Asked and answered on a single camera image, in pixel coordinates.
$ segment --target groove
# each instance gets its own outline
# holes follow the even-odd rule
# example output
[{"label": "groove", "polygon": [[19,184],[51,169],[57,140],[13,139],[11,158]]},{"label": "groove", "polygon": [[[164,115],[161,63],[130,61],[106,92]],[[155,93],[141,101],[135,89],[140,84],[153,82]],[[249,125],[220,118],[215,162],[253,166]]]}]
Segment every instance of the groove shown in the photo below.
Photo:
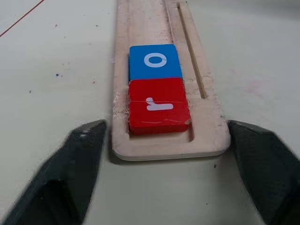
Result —
[{"label": "groove", "polygon": [[196,80],[197,80],[197,83],[198,83],[200,95],[201,95],[201,98],[205,99],[205,98],[207,98],[207,94],[206,94],[206,91],[204,89],[204,85],[203,85],[203,82],[202,82],[202,77],[201,77],[200,70],[199,70],[199,67],[198,67],[198,64],[197,64],[197,59],[196,59],[195,52],[194,52],[193,46],[192,46],[192,42],[191,42],[191,39],[190,39],[190,36],[189,36],[189,33],[188,33],[187,24],[186,24],[186,21],[184,19],[184,15],[183,15],[181,5],[180,5],[179,2],[177,2],[177,9],[178,9],[178,12],[179,12],[179,16],[180,16],[181,24],[182,24],[182,27],[183,27],[183,31],[184,31],[184,34],[185,34],[185,37],[186,37],[186,40],[187,40],[187,47],[188,47],[189,54],[191,56],[191,61],[192,61],[192,65],[193,65],[193,68],[194,68]]}]

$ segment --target red line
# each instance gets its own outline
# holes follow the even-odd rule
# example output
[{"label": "red line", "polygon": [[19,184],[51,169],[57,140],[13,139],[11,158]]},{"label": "red line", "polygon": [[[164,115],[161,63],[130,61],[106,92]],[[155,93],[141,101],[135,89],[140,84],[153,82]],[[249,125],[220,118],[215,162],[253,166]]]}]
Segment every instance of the red line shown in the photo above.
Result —
[{"label": "red line", "polygon": [[13,25],[11,25],[6,31],[4,31],[2,34],[0,34],[0,37],[2,37],[6,32],[8,32],[13,26],[15,26],[17,23],[19,23],[25,16],[27,16],[29,13],[32,12],[36,7],[39,6],[44,0],[41,0],[35,7],[33,7],[31,10],[29,10],[24,16],[22,16],[17,22],[15,22]]}]

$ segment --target letter o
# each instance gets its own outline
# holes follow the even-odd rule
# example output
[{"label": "letter o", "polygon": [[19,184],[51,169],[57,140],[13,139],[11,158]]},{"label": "letter o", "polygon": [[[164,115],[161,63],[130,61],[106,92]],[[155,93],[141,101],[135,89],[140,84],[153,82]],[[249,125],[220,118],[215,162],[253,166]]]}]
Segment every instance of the letter o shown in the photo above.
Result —
[{"label": "letter o", "polygon": [[[159,58],[161,58],[161,62],[159,62],[159,63],[151,63],[151,62],[149,62],[149,59],[152,58],[152,57],[159,57]],[[163,67],[167,63],[167,58],[166,58],[165,55],[163,55],[161,53],[149,53],[148,55],[145,56],[144,63],[148,67],[159,68],[159,67]]]}]

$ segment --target red block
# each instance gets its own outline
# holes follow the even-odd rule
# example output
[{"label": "red block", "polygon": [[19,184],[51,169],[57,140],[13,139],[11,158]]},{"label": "red block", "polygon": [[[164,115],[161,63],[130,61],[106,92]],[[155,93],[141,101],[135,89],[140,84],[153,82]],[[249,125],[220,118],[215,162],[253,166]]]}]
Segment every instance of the red block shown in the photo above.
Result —
[{"label": "red block", "polygon": [[129,98],[134,135],[184,132],[191,123],[181,78],[132,80]]}]

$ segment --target stain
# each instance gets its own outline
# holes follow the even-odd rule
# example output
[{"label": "stain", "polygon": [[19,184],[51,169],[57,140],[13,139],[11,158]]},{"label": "stain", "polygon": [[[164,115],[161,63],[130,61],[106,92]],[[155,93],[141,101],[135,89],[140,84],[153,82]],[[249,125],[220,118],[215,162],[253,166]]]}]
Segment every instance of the stain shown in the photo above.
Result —
[{"label": "stain", "polygon": [[234,74],[238,74],[236,71],[235,71],[235,69],[230,69],[231,70],[231,72],[233,72]]},{"label": "stain", "polygon": [[263,95],[260,92],[261,90],[265,89],[268,84],[268,81],[252,81],[245,87],[244,91],[263,99]]}]

